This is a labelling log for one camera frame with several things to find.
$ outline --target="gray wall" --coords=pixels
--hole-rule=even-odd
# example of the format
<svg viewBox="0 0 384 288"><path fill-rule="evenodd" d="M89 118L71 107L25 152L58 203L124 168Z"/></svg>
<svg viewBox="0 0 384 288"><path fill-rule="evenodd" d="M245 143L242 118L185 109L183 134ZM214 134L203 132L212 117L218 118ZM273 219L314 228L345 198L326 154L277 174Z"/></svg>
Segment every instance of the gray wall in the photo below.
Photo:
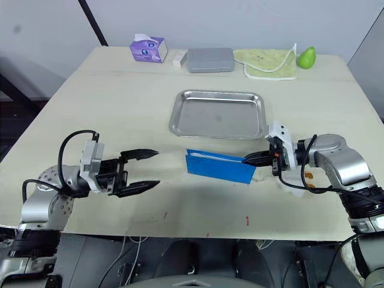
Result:
<svg viewBox="0 0 384 288"><path fill-rule="evenodd" d="M384 10L348 67L379 116L384 119Z"/></svg>
<svg viewBox="0 0 384 288"><path fill-rule="evenodd" d="M349 61L384 0L88 0L111 46L135 32L169 47L315 46ZM49 98L99 42L76 0L0 0L0 72Z"/></svg>

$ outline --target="gray floor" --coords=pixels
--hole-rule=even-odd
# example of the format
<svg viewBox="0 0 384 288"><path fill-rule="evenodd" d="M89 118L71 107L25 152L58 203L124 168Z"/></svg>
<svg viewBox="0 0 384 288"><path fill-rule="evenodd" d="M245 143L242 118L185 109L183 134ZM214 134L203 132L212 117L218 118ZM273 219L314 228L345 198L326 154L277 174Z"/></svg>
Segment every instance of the gray floor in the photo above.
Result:
<svg viewBox="0 0 384 288"><path fill-rule="evenodd" d="M134 281L152 278L155 267L166 248L177 239L149 238L142 244L138 263L141 264L139 275ZM233 248L236 240L232 239L190 239L199 246L199 274L234 277ZM121 249L121 241L111 241L94 237L64 234L58 250L55 273L63 276L63 288L97 287L107 267L113 262ZM127 240L125 250L132 249L108 273L102 287L118 287L126 279L130 265L137 251L137 244ZM295 245L292 241L275 241L262 250L276 287L281 287L281 279L292 261ZM297 249L298 259L312 260L318 282L325 278L334 249L331 245L301 247ZM305 287L299 276L299 266L294 261L286 278L285 288ZM337 287L360 287L353 275L337 260L330 283Z"/></svg>

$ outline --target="purple tissue box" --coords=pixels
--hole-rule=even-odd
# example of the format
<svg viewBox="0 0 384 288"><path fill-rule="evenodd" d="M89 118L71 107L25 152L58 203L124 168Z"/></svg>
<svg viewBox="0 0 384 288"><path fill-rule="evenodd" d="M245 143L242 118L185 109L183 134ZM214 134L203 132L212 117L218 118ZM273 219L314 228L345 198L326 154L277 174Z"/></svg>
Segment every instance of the purple tissue box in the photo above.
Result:
<svg viewBox="0 0 384 288"><path fill-rule="evenodd" d="M133 41L130 45L136 61L162 63L168 53L164 38L151 37L151 40Z"/></svg>

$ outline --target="white cable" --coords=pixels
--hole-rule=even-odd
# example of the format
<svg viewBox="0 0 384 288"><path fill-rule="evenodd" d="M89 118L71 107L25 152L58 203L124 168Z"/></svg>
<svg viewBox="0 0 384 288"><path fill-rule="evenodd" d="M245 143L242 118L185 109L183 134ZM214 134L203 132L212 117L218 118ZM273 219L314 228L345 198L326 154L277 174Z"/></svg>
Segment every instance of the white cable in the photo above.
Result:
<svg viewBox="0 0 384 288"><path fill-rule="evenodd" d="M263 249L265 249L265 248L268 248L273 242L274 242L274 240L272 240L270 243L268 243L268 245L266 245L266 246L260 248L260 250L263 250Z"/></svg>
<svg viewBox="0 0 384 288"><path fill-rule="evenodd" d="M116 259L111 263L111 265L109 265L108 269L105 271L103 277L101 278L101 281L100 281L98 287L101 286L101 284L103 283L103 281L104 281L106 275L108 274L108 272L112 269L112 267L113 267L113 266L117 263L117 261L120 259L120 256L122 255L122 252L123 252L123 250L124 250L125 240L126 240L126 239L127 239L127 237L124 236L124 240L122 241L122 245L121 245L121 249L120 249L120 253L119 253L119 255L116 257Z"/></svg>
<svg viewBox="0 0 384 288"><path fill-rule="evenodd" d="M262 240L262 239L256 240L256 247L257 247L258 249L263 248L263 246L264 246L264 244L265 244L265 241L266 241L266 240Z"/></svg>
<svg viewBox="0 0 384 288"><path fill-rule="evenodd" d="M136 258L135 258L135 260L134 260L134 262L133 262L133 265L132 265L132 269L131 269L130 275L128 276L128 278L127 278L127 280L126 280L126 282L125 282L125 284L124 284L124 285L127 286L127 287L128 287L128 285L129 285L128 282L130 281L131 276L132 276L132 273L133 273L133 271L134 271L134 267L136 266L136 262L137 262L137 258L139 257L140 246L141 246L142 242L144 242L144 241L142 241L142 237L140 236L140 239L139 239L139 245L137 246Z"/></svg>
<svg viewBox="0 0 384 288"><path fill-rule="evenodd" d="M131 236L128 236L129 237L129 239L133 242L133 243L136 243L136 244L138 244L138 243L143 243L144 241L146 241L147 239L148 239L148 237L145 237L143 240L139 240L139 241L136 241L136 240L134 240L134 239L132 239L132 237Z"/></svg>

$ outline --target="white small box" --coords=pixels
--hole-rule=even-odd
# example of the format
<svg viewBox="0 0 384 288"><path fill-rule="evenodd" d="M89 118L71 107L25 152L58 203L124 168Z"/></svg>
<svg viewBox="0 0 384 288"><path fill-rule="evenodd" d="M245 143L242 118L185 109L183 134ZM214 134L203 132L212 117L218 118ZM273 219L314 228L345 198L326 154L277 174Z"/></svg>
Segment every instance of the white small box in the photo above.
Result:
<svg viewBox="0 0 384 288"><path fill-rule="evenodd" d="M187 60L187 49L178 50L175 57L172 59L172 65L175 67L181 67Z"/></svg>

